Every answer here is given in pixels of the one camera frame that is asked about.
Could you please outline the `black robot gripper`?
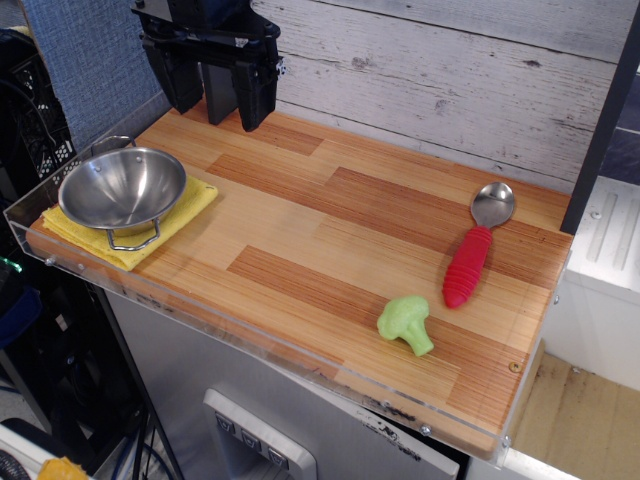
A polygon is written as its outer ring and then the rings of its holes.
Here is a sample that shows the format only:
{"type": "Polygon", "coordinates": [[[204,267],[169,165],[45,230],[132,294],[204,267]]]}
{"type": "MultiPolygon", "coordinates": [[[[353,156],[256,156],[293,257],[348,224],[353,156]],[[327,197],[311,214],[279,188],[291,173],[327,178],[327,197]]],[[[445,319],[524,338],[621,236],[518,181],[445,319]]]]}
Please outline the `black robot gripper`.
{"type": "Polygon", "coordinates": [[[203,95],[199,67],[232,69],[242,127],[256,130],[274,111],[282,58],[280,28],[257,14],[249,1],[135,1],[149,64],[180,114],[203,95]]]}

